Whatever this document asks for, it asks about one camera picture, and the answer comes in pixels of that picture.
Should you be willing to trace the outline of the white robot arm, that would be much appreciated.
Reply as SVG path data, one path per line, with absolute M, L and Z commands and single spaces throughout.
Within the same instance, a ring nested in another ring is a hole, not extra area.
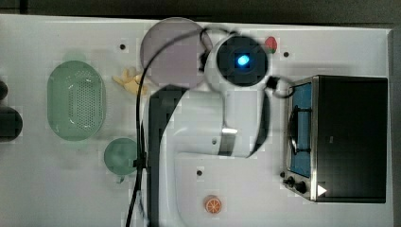
M 269 68 L 258 41 L 233 34 L 206 59 L 207 91 L 167 85 L 150 96 L 144 119 L 150 227 L 186 227 L 178 209 L 178 154 L 249 158 L 264 144 L 270 127 Z

